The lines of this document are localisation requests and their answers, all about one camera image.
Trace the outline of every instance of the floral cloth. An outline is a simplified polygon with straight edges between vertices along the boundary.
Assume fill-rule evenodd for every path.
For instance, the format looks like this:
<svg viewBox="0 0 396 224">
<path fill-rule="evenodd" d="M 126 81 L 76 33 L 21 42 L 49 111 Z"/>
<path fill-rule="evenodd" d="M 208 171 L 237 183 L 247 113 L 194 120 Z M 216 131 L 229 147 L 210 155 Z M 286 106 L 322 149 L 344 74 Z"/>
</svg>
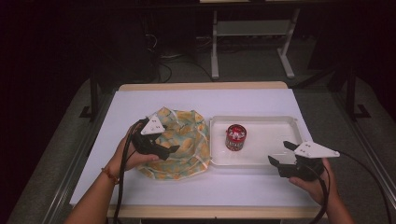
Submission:
<svg viewBox="0 0 396 224">
<path fill-rule="evenodd" d="M 156 143 L 164 147 L 180 146 L 166 161 L 142 164 L 138 170 L 161 180 L 179 180 L 207 169 L 210 161 L 209 128 L 196 111 L 177 111 L 163 107 L 156 112 L 165 132 Z"/>
</svg>

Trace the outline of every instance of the metal stand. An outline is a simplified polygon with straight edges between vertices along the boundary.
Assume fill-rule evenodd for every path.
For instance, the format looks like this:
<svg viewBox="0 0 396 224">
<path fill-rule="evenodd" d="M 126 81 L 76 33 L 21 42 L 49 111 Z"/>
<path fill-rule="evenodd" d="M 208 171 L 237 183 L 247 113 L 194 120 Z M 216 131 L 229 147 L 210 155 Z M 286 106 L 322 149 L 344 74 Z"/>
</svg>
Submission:
<svg viewBox="0 0 396 224">
<path fill-rule="evenodd" d="M 311 78 L 300 82 L 297 85 L 291 86 L 291 89 L 303 89 L 310 84 L 326 77 L 329 74 L 332 75 L 332 79 L 328 84 L 329 91 L 340 91 L 343 85 L 346 83 L 346 112 L 349 117 L 356 121 L 358 118 L 370 118 L 370 114 L 364 107 L 364 105 L 357 105 L 360 113 L 355 113 L 355 87 L 356 87 L 356 74 L 353 69 L 353 65 L 350 63 L 337 63 L 326 70 L 312 76 Z"/>
<path fill-rule="evenodd" d="M 286 56 L 300 9 L 294 9 L 291 20 L 273 21 L 218 21 L 218 12 L 213 13 L 213 46 L 212 46 L 212 78 L 219 78 L 219 64 L 217 53 L 218 36 L 226 35 L 284 35 L 286 41 L 283 47 L 277 50 L 279 59 L 288 78 L 294 78 L 288 57 Z"/>
<path fill-rule="evenodd" d="M 90 85 L 91 85 L 91 113 L 89 112 L 90 107 L 84 106 L 82 109 L 81 114 L 79 115 L 80 118 L 90 118 L 90 121 L 93 121 L 98 113 L 99 106 L 98 106 L 98 83 L 96 81 L 95 73 L 91 73 L 90 78 Z"/>
<path fill-rule="evenodd" d="M 285 69 L 286 76 L 288 78 L 294 78 L 294 73 L 293 70 L 291 69 L 286 53 L 288 52 L 289 44 L 294 33 L 294 28 L 296 27 L 297 24 L 297 19 L 299 14 L 300 14 L 300 9 L 299 8 L 294 9 L 293 16 L 289 24 L 288 32 L 286 33 L 285 44 L 281 49 L 277 49 L 277 54 L 279 55 L 280 61 L 282 62 L 283 68 Z"/>
</svg>

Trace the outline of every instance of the red can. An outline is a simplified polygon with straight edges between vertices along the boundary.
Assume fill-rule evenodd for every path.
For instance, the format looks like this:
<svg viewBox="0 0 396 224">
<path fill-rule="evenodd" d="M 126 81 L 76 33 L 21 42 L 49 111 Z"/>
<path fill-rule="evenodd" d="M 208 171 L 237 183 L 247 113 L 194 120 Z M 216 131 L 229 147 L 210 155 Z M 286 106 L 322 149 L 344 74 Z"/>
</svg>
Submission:
<svg viewBox="0 0 396 224">
<path fill-rule="evenodd" d="M 241 150 L 244 146 L 247 134 L 247 130 L 242 125 L 231 125 L 225 134 L 225 146 L 231 151 Z"/>
</svg>

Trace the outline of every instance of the table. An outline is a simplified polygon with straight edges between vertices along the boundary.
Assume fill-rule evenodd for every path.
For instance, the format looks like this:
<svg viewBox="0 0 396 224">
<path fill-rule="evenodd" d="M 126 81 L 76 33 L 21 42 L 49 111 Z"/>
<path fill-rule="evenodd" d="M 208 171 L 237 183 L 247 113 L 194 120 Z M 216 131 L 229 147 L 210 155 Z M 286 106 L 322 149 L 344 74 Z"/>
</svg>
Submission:
<svg viewBox="0 0 396 224">
<path fill-rule="evenodd" d="M 231 105 L 242 98 L 240 106 Z M 283 82 L 122 86 L 108 109 L 71 204 L 76 204 L 93 182 L 129 126 L 164 105 L 195 109 L 207 122 L 215 115 L 289 115 L 299 120 L 304 140 L 311 140 L 293 92 Z M 115 189 L 110 204 L 116 203 L 117 195 Z M 306 192 L 279 177 L 272 166 L 223 169 L 209 165 L 206 172 L 180 181 L 152 180 L 132 170 L 125 174 L 123 195 L 120 217 L 281 219 L 314 217 L 319 210 Z M 110 205 L 109 217 L 114 209 L 115 205 Z"/>
</svg>

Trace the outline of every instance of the black cable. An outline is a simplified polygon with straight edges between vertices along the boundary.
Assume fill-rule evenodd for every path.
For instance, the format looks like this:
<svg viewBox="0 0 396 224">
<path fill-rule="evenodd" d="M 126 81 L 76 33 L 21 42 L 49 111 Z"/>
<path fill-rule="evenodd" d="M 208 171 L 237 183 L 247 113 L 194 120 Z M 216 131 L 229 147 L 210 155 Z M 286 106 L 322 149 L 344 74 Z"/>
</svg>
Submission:
<svg viewBox="0 0 396 224">
<path fill-rule="evenodd" d="M 196 47 L 196 50 L 197 50 L 197 51 L 201 51 L 201 50 L 208 49 L 208 48 L 211 48 L 211 49 L 212 49 L 213 40 L 212 40 L 211 37 L 208 37 L 207 39 L 208 39 L 208 40 L 206 40 L 205 43 L 199 44 L 199 45 Z"/>
<path fill-rule="evenodd" d="M 166 80 L 164 80 L 163 81 L 163 79 L 161 78 L 161 73 L 159 74 L 159 82 L 161 82 L 161 83 L 166 83 L 167 81 L 169 81 L 169 79 L 171 79 L 171 77 L 172 77 L 172 69 L 169 67 L 169 66 L 167 66 L 167 65 L 165 65 L 165 64 L 163 64 L 163 63 L 159 63 L 159 65 L 162 65 L 163 67 L 165 67 L 165 68 L 167 68 L 168 70 L 169 70 L 169 76 L 168 76 L 168 78 L 166 79 Z"/>
<path fill-rule="evenodd" d="M 338 151 L 338 152 L 341 153 L 342 155 L 345 155 L 345 156 L 349 157 L 353 161 L 357 162 L 361 167 L 363 167 L 372 176 L 372 178 L 374 179 L 375 183 L 378 185 L 378 188 L 379 188 L 379 190 L 381 192 L 381 196 L 382 196 L 382 199 L 384 200 L 384 205 L 385 205 L 385 208 L 387 210 L 388 223 L 391 224 L 392 223 L 392 217 L 391 217 L 390 210 L 389 210 L 387 196 L 386 196 L 386 193 L 385 193 L 384 189 L 382 188 L 381 183 L 379 182 L 378 178 L 376 177 L 376 175 L 369 168 L 367 168 L 362 162 L 358 161 L 357 159 L 355 159 L 351 155 L 349 155 L 349 154 L 347 154 L 347 153 L 345 153 L 343 151 Z"/>
<path fill-rule="evenodd" d="M 168 61 L 173 61 L 175 59 L 181 58 L 186 56 L 185 54 L 175 54 L 175 55 L 170 55 L 170 56 L 166 56 L 166 55 L 161 55 L 160 58 L 163 62 L 168 62 Z"/>
<path fill-rule="evenodd" d="M 323 205 L 321 206 L 319 212 L 317 213 L 317 215 L 314 217 L 314 219 L 312 219 L 309 223 L 310 224 L 314 224 L 314 223 L 318 223 L 321 218 L 323 217 L 323 215 L 326 213 L 327 210 L 327 203 L 329 201 L 329 191 L 326 188 L 326 183 L 324 182 L 324 180 L 320 177 L 320 175 L 318 175 L 311 167 L 303 164 L 303 166 L 305 168 L 307 168 L 308 170 L 310 170 L 318 179 L 319 184 L 322 188 L 323 191 Z"/>
<path fill-rule="evenodd" d="M 326 166 L 323 166 L 323 168 L 324 168 L 324 170 L 326 171 L 326 173 L 327 173 L 327 178 L 328 178 L 328 181 L 329 181 L 329 186 L 327 187 L 327 192 L 328 192 L 328 194 L 330 194 L 330 185 L 331 185 L 331 183 L 330 183 L 330 173 L 329 173 L 329 170 L 326 168 Z"/>
<path fill-rule="evenodd" d="M 134 128 L 136 127 L 137 123 L 135 123 L 130 132 L 128 133 L 128 137 L 126 139 L 125 142 L 125 146 L 124 149 L 122 151 L 122 158 L 121 158 L 121 164 L 120 164 L 120 183 L 119 183 L 119 198 L 117 201 L 117 207 L 116 210 L 114 212 L 114 217 L 113 217 L 113 223 L 117 224 L 118 223 L 118 219 L 119 219 L 119 212 L 120 212 L 120 206 L 121 206 L 121 201 L 122 201 L 122 192 L 123 192 L 123 181 L 124 181 L 124 172 L 125 172 L 125 165 L 126 162 L 129 160 L 129 158 L 135 153 L 135 151 L 127 158 L 128 155 L 128 149 L 129 149 L 129 145 L 132 142 L 132 137 L 134 136 Z"/>
<path fill-rule="evenodd" d="M 205 74 L 210 78 L 210 80 L 211 81 L 214 81 L 214 79 L 212 78 L 212 76 L 210 76 L 210 74 L 200 65 L 200 64 L 198 64 L 198 63 L 195 63 L 195 62 L 188 62 L 188 61 L 182 61 L 182 62 L 166 62 L 166 63 L 192 63 L 192 64 L 194 64 L 195 66 L 197 66 L 197 67 L 200 67 L 204 72 L 205 72 Z"/>
</svg>

